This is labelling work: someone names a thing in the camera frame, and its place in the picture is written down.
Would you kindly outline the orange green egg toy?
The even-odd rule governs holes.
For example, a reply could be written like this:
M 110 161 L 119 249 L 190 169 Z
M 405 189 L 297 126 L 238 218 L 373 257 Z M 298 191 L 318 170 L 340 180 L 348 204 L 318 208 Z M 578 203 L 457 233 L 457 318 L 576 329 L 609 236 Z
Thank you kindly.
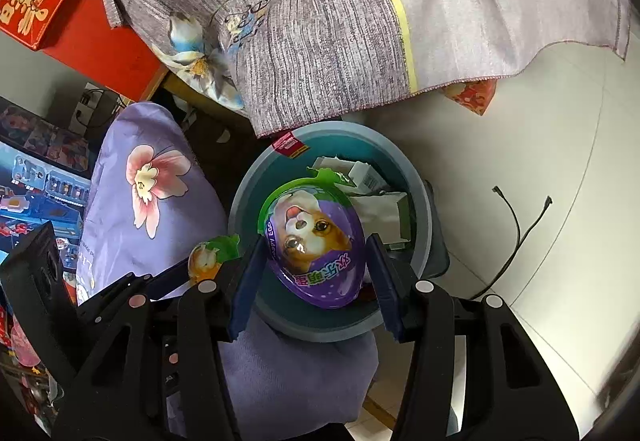
M 221 235 L 198 243 L 188 259 L 191 285 L 198 285 L 206 279 L 215 279 L 221 266 L 240 258 L 240 237 L 237 234 Z

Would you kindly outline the purple dog egg toy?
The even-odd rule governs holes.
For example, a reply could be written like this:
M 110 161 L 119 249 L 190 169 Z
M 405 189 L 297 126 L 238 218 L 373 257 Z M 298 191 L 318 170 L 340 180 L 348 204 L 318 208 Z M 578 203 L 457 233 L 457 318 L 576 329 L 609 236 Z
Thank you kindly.
M 345 176 L 330 168 L 309 171 L 265 199 L 257 231 L 283 286 L 309 305 L 340 309 L 357 298 L 366 273 L 363 228 L 342 191 Z

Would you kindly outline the green white pastry box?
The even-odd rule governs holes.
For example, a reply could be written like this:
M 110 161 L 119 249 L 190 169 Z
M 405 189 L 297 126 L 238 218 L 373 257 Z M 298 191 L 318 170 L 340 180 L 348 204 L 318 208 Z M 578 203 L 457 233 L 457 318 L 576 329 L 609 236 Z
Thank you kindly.
M 407 247 L 411 215 L 406 192 L 393 191 L 373 166 L 360 161 L 319 156 L 310 169 L 330 169 L 338 175 L 337 187 L 354 206 L 364 235 L 376 233 L 391 250 Z

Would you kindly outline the teal trash bin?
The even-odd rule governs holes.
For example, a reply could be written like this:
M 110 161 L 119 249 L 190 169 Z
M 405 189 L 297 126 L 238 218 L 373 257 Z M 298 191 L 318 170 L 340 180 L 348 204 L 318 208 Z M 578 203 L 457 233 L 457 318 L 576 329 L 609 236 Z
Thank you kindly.
M 448 257 L 433 191 L 395 144 L 369 127 L 330 120 L 298 128 L 293 137 L 308 150 L 295 158 L 268 146 L 248 168 L 231 205 L 229 231 L 252 242 L 257 231 L 259 209 L 267 196 L 285 182 L 302 178 L 320 156 L 360 161 L 371 165 L 395 190 L 410 196 L 412 243 L 393 257 L 408 262 L 420 279 L 440 276 L 448 269 Z M 367 288 L 342 309 L 322 310 L 304 302 L 266 269 L 255 299 L 254 310 L 276 331 L 309 343 L 337 343 L 380 326 L 383 318 L 375 294 Z

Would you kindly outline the blue toy truck box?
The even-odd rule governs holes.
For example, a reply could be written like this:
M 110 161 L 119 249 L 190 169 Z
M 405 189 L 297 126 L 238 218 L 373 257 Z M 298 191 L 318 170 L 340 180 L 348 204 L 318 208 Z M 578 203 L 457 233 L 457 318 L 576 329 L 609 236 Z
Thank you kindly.
M 49 222 L 63 269 L 74 272 L 94 163 L 89 143 L 6 99 L 0 115 L 1 257 Z

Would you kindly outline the purple floral tablecloth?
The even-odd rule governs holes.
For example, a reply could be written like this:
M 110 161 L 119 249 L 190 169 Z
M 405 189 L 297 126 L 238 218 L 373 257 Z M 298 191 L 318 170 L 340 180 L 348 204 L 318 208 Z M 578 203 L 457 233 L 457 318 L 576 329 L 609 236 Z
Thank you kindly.
M 131 104 L 108 128 L 94 166 L 77 301 L 129 272 L 160 274 L 227 231 L 215 189 L 174 117 L 152 102 Z M 378 368 L 370 333 L 305 343 L 273 331 L 257 314 L 220 353 L 245 440 L 288 439 L 356 421 Z

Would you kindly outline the red gift bag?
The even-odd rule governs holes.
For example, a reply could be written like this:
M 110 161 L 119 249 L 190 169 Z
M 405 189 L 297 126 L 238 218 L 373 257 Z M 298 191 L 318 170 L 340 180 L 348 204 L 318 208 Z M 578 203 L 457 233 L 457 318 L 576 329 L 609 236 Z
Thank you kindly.
M 41 51 L 132 102 L 149 100 L 167 74 L 131 28 L 110 27 L 102 0 L 64 0 Z

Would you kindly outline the grey purple draped cloth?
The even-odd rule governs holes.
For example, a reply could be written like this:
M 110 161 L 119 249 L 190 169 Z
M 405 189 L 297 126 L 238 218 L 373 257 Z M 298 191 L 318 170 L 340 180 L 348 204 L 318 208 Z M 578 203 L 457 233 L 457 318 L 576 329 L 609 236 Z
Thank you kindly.
M 623 56 L 631 0 L 103 0 L 202 96 L 282 130 L 465 80 L 560 42 Z

